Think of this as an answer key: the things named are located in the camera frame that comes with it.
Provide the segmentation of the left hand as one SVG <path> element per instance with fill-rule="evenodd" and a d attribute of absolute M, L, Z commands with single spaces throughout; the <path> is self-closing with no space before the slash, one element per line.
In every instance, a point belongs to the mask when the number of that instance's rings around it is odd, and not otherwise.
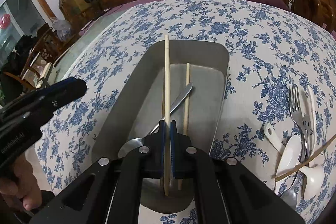
<path fill-rule="evenodd" d="M 42 204 L 42 192 L 33 174 L 33 167 L 24 154 L 14 162 L 11 170 L 18 181 L 14 182 L 9 176 L 1 177 L 1 195 L 7 205 L 22 211 L 31 211 Z"/>

